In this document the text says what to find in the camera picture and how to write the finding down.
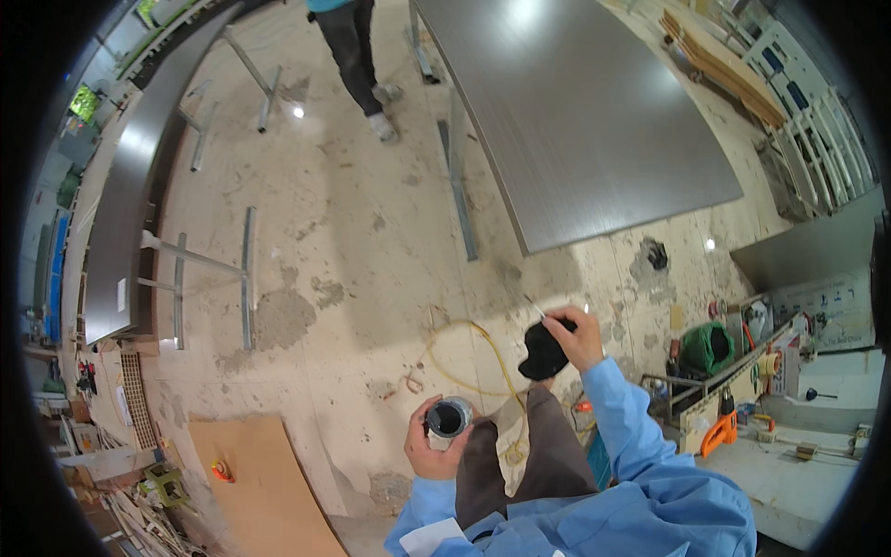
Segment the sneaker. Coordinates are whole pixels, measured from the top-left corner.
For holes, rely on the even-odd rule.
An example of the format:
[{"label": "sneaker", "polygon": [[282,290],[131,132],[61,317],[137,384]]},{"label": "sneaker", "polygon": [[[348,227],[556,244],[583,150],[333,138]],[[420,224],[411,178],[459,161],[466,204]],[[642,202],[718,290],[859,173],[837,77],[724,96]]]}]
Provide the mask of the sneaker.
[{"label": "sneaker", "polygon": [[399,140],[399,134],[390,124],[387,115],[383,112],[372,114],[368,117],[368,122],[372,125],[372,132],[378,135],[381,143],[395,143]]},{"label": "sneaker", "polygon": [[402,88],[390,83],[379,83],[372,88],[374,98],[381,104],[398,101],[402,98]]}]

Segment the hand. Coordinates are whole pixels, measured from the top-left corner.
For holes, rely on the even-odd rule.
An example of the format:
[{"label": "hand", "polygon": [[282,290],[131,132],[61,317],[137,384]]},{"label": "hand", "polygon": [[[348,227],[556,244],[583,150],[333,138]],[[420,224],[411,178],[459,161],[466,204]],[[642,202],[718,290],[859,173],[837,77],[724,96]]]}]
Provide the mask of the hand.
[{"label": "hand", "polygon": [[[564,317],[575,322],[577,328],[574,332],[569,332],[557,321]],[[566,306],[547,312],[542,323],[579,373],[584,373],[603,361],[601,324],[594,315],[588,315],[575,306]]]},{"label": "hand", "polygon": [[452,439],[452,444],[445,451],[430,448],[424,422],[427,421],[427,411],[442,397],[436,395],[425,400],[408,422],[405,455],[408,456],[408,462],[412,463],[414,473],[425,479],[453,479],[457,476],[458,462],[470,439],[470,432],[473,431],[471,424],[461,435]]}]

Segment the small stool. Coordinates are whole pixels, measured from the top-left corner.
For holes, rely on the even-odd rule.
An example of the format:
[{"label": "small stool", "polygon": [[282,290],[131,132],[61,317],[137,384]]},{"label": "small stool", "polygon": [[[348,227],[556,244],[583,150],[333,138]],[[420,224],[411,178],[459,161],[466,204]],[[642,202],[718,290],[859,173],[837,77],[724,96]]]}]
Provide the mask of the small stool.
[{"label": "small stool", "polygon": [[166,507],[188,503],[191,497],[185,495],[183,485],[179,483],[179,479],[183,476],[183,472],[179,469],[167,470],[164,463],[157,463],[146,468],[143,473],[146,479],[155,482],[158,489],[158,495],[161,503]]}]

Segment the dirty floor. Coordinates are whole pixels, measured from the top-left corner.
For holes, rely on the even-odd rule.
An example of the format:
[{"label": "dirty floor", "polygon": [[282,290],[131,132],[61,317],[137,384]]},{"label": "dirty floor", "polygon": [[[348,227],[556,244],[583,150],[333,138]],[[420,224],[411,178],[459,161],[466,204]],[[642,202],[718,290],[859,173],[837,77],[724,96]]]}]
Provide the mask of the dirty floor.
[{"label": "dirty floor", "polygon": [[[657,2],[640,2],[631,15],[607,6],[676,70],[659,45]],[[405,1],[378,1],[372,31],[378,79],[405,90],[404,100],[388,107],[402,136],[397,145],[381,145],[368,130],[302,3],[271,4],[234,29],[261,71],[283,66],[264,134],[256,131],[262,95],[223,42],[192,83],[210,80],[203,98],[184,100],[199,115],[219,105],[200,172],[189,169],[198,137],[185,133],[160,237],[176,243],[186,233],[189,250],[239,264],[245,211],[257,208],[256,349],[241,347],[238,282],[186,263],[185,350],[173,350],[171,298],[159,291],[160,353],[142,358],[151,418],[176,444],[201,514],[202,543],[219,554],[239,553],[192,447],[190,415],[280,414],[319,504],[347,547],[356,555],[378,554],[381,532],[412,477],[402,452],[408,415],[437,393],[461,395],[487,413],[509,400],[495,353],[478,333],[455,324],[437,335],[433,348],[438,365],[468,389],[447,379],[426,354],[433,330],[458,320],[479,324],[521,389],[527,384],[516,371],[525,357],[523,331],[536,316],[523,294],[540,307],[589,304],[601,319],[605,349],[629,381],[637,381],[664,369],[667,344],[677,335],[669,331],[669,308],[681,306],[688,327],[707,319],[710,300],[746,296],[729,251],[789,227],[776,214],[753,147],[758,130],[739,107],[676,70],[732,164],[742,199],[523,258],[482,149],[468,141],[465,183],[480,254],[468,263],[437,133],[448,90],[422,84],[405,40],[407,21]],[[442,72],[433,45],[425,47]],[[295,116],[298,106],[303,118]],[[122,127],[106,131],[100,150],[106,154],[88,171],[84,199],[91,199],[90,188],[92,199],[101,190],[109,146]],[[92,218],[90,206],[78,205],[76,225]],[[646,261],[648,239],[665,244],[667,272],[656,273]],[[79,280],[80,261],[71,253],[66,269],[76,278],[66,284]],[[155,279],[172,277],[173,259],[161,255]],[[76,300],[66,296],[70,331]],[[121,384],[118,362],[115,350],[102,355],[97,382],[106,395]],[[73,355],[63,363],[70,370]],[[422,391],[411,392],[406,376]],[[571,398],[574,380],[567,370],[554,392]],[[130,439],[113,398],[96,419]],[[504,425],[502,449],[520,428],[517,420]],[[514,485],[522,466],[503,469]]]}]

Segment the worker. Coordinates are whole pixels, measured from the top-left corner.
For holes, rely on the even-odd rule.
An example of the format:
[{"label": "worker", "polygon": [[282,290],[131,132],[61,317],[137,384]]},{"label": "worker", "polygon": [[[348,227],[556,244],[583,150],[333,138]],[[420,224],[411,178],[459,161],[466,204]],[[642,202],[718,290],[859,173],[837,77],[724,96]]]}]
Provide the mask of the worker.
[{"label": "worker", "polygon": [[317,21],[340,68],[340,78],[383,143],[399,139],[382,103],[397,101],[402,89],[378,83],[372,61],[374,0],[307,0],[308,19]]},{"label": "worker", "polygon": [[[558,319],[575,322],[568,331]],[[497,430],[476,417],[445,451],[424,432],[428,399],[412,414],[405,454],[412,493],[384,547],[398,556],[598,557],[754,555],[746,494],[696,468],[647,415],[647,393],[604,357],[597,318],[577,307],[548,312],[544,326],[582,376],[618,484],[599,492],[560,403],[543,384],[527,394],[529,457],[514,497],[504,494]]]}]

